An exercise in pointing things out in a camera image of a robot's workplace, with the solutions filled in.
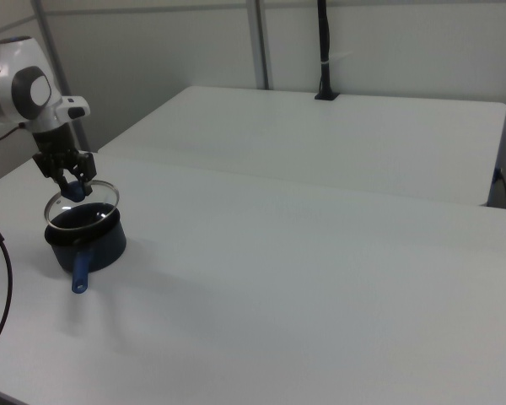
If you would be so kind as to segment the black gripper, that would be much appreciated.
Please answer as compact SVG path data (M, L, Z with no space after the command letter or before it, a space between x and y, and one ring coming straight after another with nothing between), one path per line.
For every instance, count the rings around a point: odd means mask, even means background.
M78 180L82 197L92 193L91 181L97 174L94 156L77 150L69 125L62 125L47 132L34 132L33 138L38 148L33 160L45 178L57 182L62 196L69 196L72 190L63 174L64 170Z

